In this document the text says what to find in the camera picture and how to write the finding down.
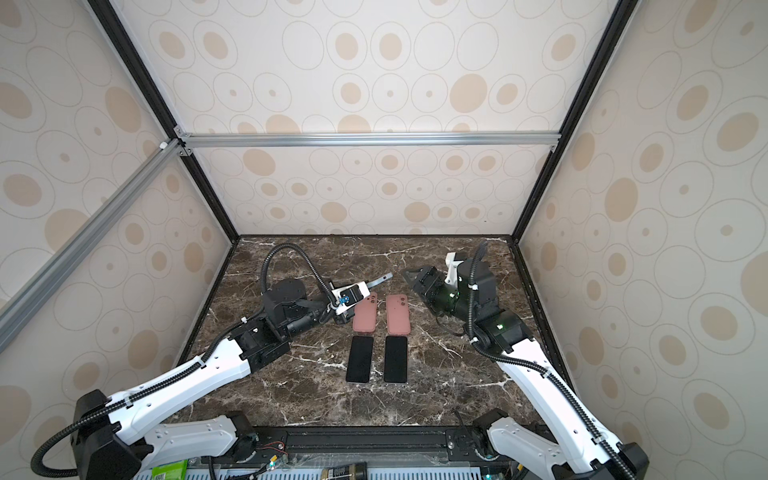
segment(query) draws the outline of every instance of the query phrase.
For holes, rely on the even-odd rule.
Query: patterned wallpaper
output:
[[[184,130],[558,130],[615,0],[120,0]]]
[[[525,234],[584,403],[646,478],[764,478],[768,2],[645,2]]]
[[[77,2],[3,0],[0,52],[1,309],[165,136]]]
[[[230,245],[184,171],[171,161],[0,354],[3,480],[37,478],[32,454],[81,395],[175,365]],[[73,468],[68,442],[46,463]]]
[[[241,234],[511,232],[548,145],[197,149]]]

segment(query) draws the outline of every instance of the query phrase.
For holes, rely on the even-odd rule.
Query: marble tabletop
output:
[[[523,425],[541,422],[521,390],[490,360],[480,356],[466,337],[457,338],[435,322],[421,300],[409,291],[400,272],[434,265],[445,271],[445,255],[470,253],[481,237],[244,237],[205,316],[190,356],[201,353],[223,329],[260,306],[259,274],[270,249],[282,242],[299,244],[322,275],[336,285],[394,278],[374,288],[376,319],[371,380],[345,380],[352,324],[316,327],[301,334],[291,351],[266,368],[225,385],[180,410],[170,422],[209,419],[243,410],[254,425],[455,425],[452,410],[471,421],[498,407]],[[539,338],[515,264],[503,238],[487,238],[485,261],[496,275],[502,308],[515,311]],[[292,250],[278,253],[270,282],[304,279],[310,298],[317,293],[310,269]],[[405,293],[410,307],[408,382],[384,383],[386,303],[389,294]],[[441,319],[459,331],[461,323]]]

